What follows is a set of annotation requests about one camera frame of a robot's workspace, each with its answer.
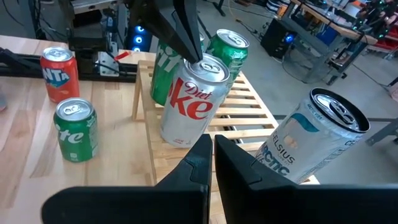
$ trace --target black computer tower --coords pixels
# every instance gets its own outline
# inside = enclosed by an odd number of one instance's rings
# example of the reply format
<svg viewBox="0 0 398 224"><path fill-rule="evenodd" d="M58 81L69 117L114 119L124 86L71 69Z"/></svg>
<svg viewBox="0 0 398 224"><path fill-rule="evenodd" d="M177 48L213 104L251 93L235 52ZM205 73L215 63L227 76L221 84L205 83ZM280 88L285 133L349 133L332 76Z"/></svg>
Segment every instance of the black computer tower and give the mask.
<svg viewBox="0 0 398 224"><path fill-rule="evenodd" d="M261 45L269 56L282 59L296 35L283 21L273 19L261 39Z"/></svg>

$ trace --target black robot gripper finger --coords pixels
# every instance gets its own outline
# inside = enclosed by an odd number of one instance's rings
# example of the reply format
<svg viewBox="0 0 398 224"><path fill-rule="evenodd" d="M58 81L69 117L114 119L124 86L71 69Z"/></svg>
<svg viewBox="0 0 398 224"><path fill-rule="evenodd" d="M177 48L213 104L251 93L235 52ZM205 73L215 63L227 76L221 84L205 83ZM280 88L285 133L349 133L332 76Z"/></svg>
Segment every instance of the black robot gripper finger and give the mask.
<svg viewBox="0 0 398 224"><path fill-rule="evenodd" d="M197 2L192 0L130 0L130 26L140 25L190 63L203 58Z"/></svg>
<svg viewBox="0 0 398 224"><path fill-rule="evenodd" d="M213 142L204 134L154 187L72 187L42 207L44 224L181 223L209 220Z"/></svg>
<svg viewBox="0 0 398 224"><path fill-rule="evenodd" d="M397 223L395 186L297 185L224 136L215 136L218 187L228 224Z"/></svg>

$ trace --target green soda can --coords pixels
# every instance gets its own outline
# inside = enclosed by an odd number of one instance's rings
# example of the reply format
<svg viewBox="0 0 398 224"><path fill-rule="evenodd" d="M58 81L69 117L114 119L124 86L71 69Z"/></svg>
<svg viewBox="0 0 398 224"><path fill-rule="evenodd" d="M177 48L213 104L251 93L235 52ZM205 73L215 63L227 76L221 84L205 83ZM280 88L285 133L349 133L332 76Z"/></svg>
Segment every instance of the green soda can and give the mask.
<svg viewBox="0 0 398 224"><path fill-rule="evenodd" d="M206 53L220 58L229 69L228 91L248 57L248 47L249 41L245 37L226 29L219 29L210 40Z"/></svg>
<svg viewBox="0 0 398 224"><path fill-rule="evenodd" d="M61 101L55 109L54 124L64 159L83 162L98 152L97 114L89 101L82 98Z"/></svg>
<svg viewBox="0 0 398 224"><path fill-rule="evenodd" d="M200 38L201 51L204 52L206 50L206 48L205 48L205 36L201 32L199 32L199 38Z"/></svg>
<svg viewBox="0 0 398 224"><path fill-rule="evenodd" d="M156 103L162 106L166 103L173 75L177 71L180 61L181 56L167 44L159 40L150 95Z"/></svg>

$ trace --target diet coke can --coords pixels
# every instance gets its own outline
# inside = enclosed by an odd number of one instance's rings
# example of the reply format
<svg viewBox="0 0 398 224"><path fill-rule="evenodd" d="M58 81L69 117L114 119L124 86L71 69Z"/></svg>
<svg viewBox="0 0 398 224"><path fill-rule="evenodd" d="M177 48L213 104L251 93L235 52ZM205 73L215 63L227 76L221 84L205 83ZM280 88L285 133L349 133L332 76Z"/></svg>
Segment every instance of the diet coke can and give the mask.
<svg viewBox="0 0 398 224"><path fill-rule="evenodd" d="M218 58L183 60L174 74L164 105L161 135L175 147L192 147L203 134L228 93L229 71Z"/></svg>

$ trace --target diet coke logo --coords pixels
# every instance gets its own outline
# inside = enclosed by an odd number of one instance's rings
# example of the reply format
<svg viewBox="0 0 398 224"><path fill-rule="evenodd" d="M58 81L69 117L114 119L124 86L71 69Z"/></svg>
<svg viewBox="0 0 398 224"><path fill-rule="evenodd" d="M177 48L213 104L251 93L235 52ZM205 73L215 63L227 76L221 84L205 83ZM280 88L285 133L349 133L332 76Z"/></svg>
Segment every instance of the diet coke logo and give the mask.
<svg viewBox="0 0 398 224"><path fill-rule="evenodd" d="M178 78L177 81L172 83L169 91L170 97L170 105L175 108L178 107L178 112L181 115L188 116L192 119L205 119L206 116L200 116L198 113L206 113L209 112L213 108L213 104L207 101L210 96L213 94L204 93L203 90L200 90L199 87L193 82L186 82L184 84L184 92L183 96L179 97L184 81L181 78ZM189 102L190 100L197 98L200 99L198 101Z"/></svg>

